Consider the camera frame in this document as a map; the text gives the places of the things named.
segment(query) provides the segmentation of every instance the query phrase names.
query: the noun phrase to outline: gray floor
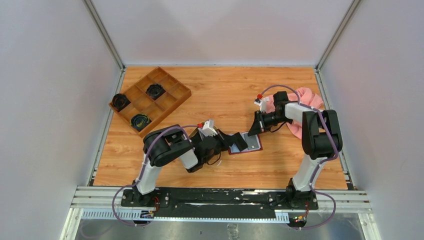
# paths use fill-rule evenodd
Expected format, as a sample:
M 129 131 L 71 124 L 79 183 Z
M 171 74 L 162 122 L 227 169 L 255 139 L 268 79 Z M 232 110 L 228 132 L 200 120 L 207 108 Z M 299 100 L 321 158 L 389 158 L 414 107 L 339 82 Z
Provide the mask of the gray floor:
M 327 213 L 310 213 L 307 226 L 321 223 Z M 224 222 L 152 222 L 144 227 L 130 227 L 116 220 L 84 220 L 81 223 L 86 236 L 95 236 L 113 225 L 100 240 L 363 240 L 358 215 L 338 213 L 326 225 L 297 232 L 285 224 L 276 223 L 224 223 Z M 76 240 L 84 238 L 78 232 Z

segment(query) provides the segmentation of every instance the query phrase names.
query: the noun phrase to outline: wooden tray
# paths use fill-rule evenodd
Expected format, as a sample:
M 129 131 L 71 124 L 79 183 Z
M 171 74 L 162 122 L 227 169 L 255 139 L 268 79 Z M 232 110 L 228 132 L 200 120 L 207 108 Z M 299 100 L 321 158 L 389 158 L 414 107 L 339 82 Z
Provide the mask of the wooden tray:
M 166 91 L 156 100 L 146 94 L 147 88 L 152 84 L 160 84 Z M 109 106 L 137 135 L 143 138 L 178 106 L 184 103 L 192 95 L 192 91 L 162 68 L 157 67 L 122 92 L 122 94 L 131 102 L 129 105 L 121 111 L 118 111 L 112 105 L 112 102 L 109 103 Z M 140 113 L 146 114 L 150 118 L 151 123 L 141 131 L 137 131 L 131 126 L 130 121 L 131 118 Z

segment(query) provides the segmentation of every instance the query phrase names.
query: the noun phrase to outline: pink cloth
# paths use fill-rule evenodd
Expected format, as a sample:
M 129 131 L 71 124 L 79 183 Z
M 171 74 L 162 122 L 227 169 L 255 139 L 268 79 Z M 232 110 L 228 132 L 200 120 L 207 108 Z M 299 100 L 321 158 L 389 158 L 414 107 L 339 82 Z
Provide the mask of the pink cloth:
M 296 92 L 299 94 L 300 101 L 303 104 L 309 105 L 317 109 L 324 104 L 323 99 L 318 94 L 312 93 L 312 90 L 310 88 L 301 87 L 296 89 Z M 287 96 L 290 101 L 298 100 L 296 94 L 294 93 L 289 93 L 287 94 Z M 269 101 L 266 103 L 266 112 L 270 113 L 275 111 L 276 107 L 274 106 L 273 95 L 269 95 L 268 98 Z M 299 139 L 302 139 L 302 123 L 293 121 L 292 124 L 287 123 L 287 127 L 293 135 L 295 135 Z

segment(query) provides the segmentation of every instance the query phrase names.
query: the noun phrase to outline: white backdrop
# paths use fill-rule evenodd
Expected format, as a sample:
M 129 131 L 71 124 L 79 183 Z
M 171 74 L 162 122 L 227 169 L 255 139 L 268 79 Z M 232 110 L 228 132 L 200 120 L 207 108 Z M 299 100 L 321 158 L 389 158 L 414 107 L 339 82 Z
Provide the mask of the white backdrop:
M 127 65 L 315 65 L 352 0 L 94 0 Z
M 0 1 L 0 239 L 57 240 L 119 78 L 83 1 Z
M 424 2 L 364 0 L 322 73 L 384 240 L 422 239 Z

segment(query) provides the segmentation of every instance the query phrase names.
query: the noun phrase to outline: wooden table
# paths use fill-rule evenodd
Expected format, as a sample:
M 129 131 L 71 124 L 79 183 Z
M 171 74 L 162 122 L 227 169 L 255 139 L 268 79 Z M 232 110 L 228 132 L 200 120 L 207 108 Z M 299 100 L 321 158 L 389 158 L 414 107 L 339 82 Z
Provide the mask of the wooden table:
M 121 91 L 153 67 L 128 67 Z M 314 71 L 309 67 L 163 67 L 191 89 L 192 96 L 155 129 L 180 124 L 195 125 L 214 119 L 224 133 L 247 132 L 258 106 L 253 100 L 266 87 L 285 84 L 294 89 L 311 88 L 319 93 Z M 265 96 L 284 91 L 270 89 Z M 286 126 L 260 135 L 263 150 L 229 155 L 223 152 L 218 165 L 204 165 L 188 173 L 177 159 L 164 166 L 158 187 L 211 187 L 283 189 L 301 164 L 301 140 Z M 130 184 L 139 174 L 143 140 L 119 117 L 113 116 L 100 159 L 94 186 Z M 318 189 L 347 189 L 340 161 L 325 165 L 316 182 Z

